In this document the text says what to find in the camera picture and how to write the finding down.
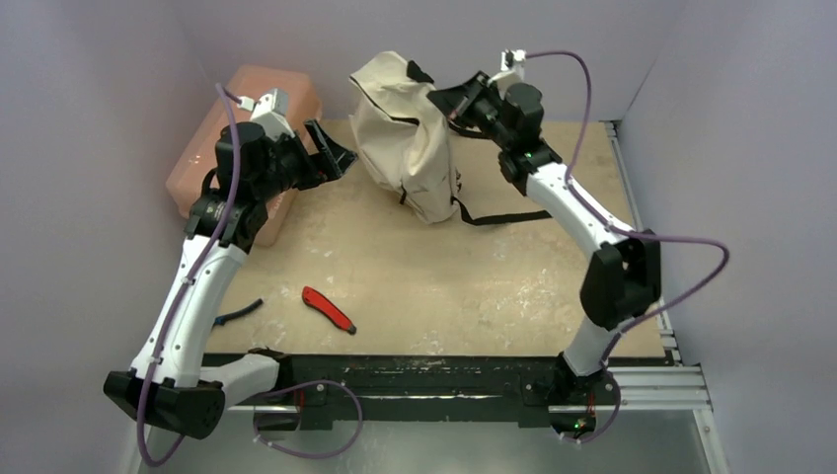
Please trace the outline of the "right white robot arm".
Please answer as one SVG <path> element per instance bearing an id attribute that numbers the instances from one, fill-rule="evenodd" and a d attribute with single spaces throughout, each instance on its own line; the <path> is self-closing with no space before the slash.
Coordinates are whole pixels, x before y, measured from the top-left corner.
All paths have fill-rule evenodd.
<path id="1" fill-rule="evenodd" d="M 504 178 L 554 218 L 588 259 L 579 292 L 584 318 L 562 352 L 554 387 L 576 402 L 593 386 L 616 338 L 660 298 L 660 245 L 650 231 L 640 236 L 614 217 L 580 185 L 542 136 L 542 94 L 518 82 L 504 92 L 479 73 L 429 101 L 460 127 L 473 127 L 499 148 Z"/>

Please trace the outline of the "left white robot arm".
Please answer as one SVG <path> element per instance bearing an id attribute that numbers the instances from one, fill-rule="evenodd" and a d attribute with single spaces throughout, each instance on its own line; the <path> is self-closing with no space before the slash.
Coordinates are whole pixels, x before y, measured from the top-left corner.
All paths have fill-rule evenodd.
<path id="1" fill-rule="evenodd" d="M 190 208 L 158 320 L 130 368 L 110 372 L 104 382 L 104 394 L 138 424 L 204 439 L 229 407 L 258 394 L 280 404 L 293 394 L 294 377 L 280 368 L 278 352 L 254 350 L 223 366 L 201 365 L 224 295 L 266 224 L 268 203 L 338 180 L 357 160 L 316 121 L 304 126 L 315 153 L 296 133 L 271 136 L 251 121 L 221 130 L 216 165 Z"/>

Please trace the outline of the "beige backpack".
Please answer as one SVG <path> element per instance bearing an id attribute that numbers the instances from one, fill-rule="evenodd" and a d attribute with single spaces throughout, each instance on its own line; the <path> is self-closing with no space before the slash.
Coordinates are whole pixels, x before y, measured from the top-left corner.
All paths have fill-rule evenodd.
<path id="1" fill-rule="evenodd" d="M 349 116 L 358 157 L 372 180 L 399 197 L 425 224 L 449 219 L 456 210 L 473 226 L 547 219 L 546 211 L 472 217 L 458 199 L 461 175 L 456 168 L 454 134 L 483 139 L 475 130 L 455 124 L 427 98 L 433 79 L 412 60 L 395 51 L 376 54 L 349 75 L 357 106 Z"/>

